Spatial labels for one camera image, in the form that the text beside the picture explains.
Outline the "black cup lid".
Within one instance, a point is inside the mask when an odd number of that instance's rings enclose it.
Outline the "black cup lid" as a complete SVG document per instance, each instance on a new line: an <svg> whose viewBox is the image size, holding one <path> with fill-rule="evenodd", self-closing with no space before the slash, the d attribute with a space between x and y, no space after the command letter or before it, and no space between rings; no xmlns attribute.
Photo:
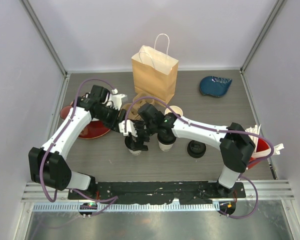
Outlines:
<svg viewBox="0 0 300 240"><path fill-rule="evenodd" d="M124 144L130 152L134 151L134 141L131 136L126 136L124 139Z"/></svg>
<svg viewBox="0 0 300 240"><path fill-rule="evenodd" d="M173 145L177 138L173 134L158 133L157 139L163 145Z"/></svg>

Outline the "white paper cup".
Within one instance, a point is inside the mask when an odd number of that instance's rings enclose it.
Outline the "white paper cup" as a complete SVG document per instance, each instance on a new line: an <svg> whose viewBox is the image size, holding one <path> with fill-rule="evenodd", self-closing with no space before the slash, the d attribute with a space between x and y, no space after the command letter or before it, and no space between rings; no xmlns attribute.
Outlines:
<svg viewBox="0 0 300 240"><path fill-rule="evenodd" d="M170 145L161 144L159 141L158 141L158 144L159 144L159 148L164 152L169 151L173 146L173 144L170 144Z"/></svg>
<svg viewBox="0 0 300 240"><path fill-rule="evenodd" d="M130 152L132 155L134 155L134 156L138 156L138 155L140 155L141 154L141 150L133 150L133 152Z"/></svg>

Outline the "dark red round tray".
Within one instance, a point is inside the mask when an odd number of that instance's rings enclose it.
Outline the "dark red round tray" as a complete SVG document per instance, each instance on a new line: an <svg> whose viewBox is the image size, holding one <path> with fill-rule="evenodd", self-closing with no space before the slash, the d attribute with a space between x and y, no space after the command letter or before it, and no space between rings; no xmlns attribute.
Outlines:
<svg viewBox="0 0 300 240"><path fill-rule="evenodd" d="M93 119L79 134L78 138L91 140L100 138L110 132L110 129L100 121Z"/></svg>

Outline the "stack of black cup lids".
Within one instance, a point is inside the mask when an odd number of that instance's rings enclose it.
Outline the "stack of black cup lids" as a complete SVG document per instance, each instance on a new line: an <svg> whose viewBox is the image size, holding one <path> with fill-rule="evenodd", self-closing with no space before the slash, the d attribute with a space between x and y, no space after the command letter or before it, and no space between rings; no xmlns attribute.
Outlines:
<svg viewBox="0 0 300 240"><path fill-rule="evenodd" d="M187 145L187 153L190 157L198 159L206 153L206 145L202 142L191 140Z"/></svg>

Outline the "brown paper takeout bag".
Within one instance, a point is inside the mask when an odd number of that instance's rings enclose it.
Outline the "brown paper takeout bag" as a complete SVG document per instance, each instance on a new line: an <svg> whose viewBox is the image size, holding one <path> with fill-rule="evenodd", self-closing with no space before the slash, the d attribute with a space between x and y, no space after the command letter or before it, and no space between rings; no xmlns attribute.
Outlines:
<svg viewBox="0 0 300 240"><path fill-rule="evenodd" d="M176 91L179 61L169 56L170 38L165 33L160 36L167 38L165 52L143 45L139 52L131 57L134 89L137 94L146 93L168 104Z"/></svg>

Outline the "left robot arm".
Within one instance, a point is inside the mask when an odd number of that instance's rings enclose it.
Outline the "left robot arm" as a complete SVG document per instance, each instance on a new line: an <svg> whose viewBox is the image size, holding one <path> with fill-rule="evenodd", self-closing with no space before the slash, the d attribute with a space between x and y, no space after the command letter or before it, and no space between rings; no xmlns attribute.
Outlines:
<svg viewBox="0 0 300 240"><path fill-rule="evenodd" d="M127 95L117 89L108 90L94 85L84 96L77 96L69 113L54 135L40 148L28 153L30 177L35 183L58 191L75 189L90 200L97 193L93 176L72 171L66 159L68 153L85 127L96 119L106 128L118 132L119 123L125 117L121 110Z"/></svg>

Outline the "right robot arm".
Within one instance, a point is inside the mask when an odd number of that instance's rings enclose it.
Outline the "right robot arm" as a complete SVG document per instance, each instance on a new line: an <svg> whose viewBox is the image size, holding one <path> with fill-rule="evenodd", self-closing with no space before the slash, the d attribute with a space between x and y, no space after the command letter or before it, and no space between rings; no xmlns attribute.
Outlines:
<svg viewBox="0 0 300 240"><path fill-rule="evenodd" d="M245 172L256 147L240 124L210 125L181 116L173 109L163 114L149 103L143 105L138 114L142 118L140 123L127 118L122 122L123 134L130 141L129 149L147 150L143 143L154 134L163 151L168 151L178 138L209 145L220 151L223 161L216 193L223 198L233 193L235 182Z"/></svg>

